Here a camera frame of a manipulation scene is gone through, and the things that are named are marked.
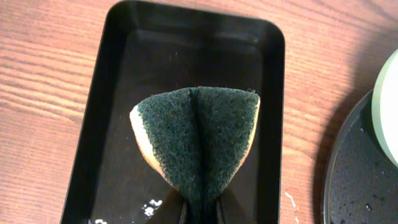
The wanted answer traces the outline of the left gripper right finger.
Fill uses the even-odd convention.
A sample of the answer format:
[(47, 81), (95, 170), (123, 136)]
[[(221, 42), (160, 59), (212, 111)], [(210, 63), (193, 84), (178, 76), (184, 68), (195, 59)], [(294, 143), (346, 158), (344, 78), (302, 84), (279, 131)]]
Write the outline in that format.
[(216, 201), (217, 224), (256, 224), (238, 203), (234, 193), (226, 188)]

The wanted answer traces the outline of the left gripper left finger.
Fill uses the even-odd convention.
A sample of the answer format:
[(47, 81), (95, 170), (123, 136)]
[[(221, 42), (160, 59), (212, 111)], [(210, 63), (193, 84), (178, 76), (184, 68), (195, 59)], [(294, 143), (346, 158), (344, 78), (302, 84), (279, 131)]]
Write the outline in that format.
[(180, 193), (172, 189), (163, 204), (146, 222), (146, 224), (186, 224), (188, 222), (188, 207)]

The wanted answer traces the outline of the green yellow sponge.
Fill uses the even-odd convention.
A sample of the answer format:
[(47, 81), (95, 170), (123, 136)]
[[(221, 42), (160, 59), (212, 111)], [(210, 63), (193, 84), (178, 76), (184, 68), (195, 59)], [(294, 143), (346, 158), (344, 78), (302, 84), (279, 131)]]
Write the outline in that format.
[(253, 91), (199, 86), (150, 96), (129, 118), (146, 162), (207, 212), (249, 154), (260, 104)]

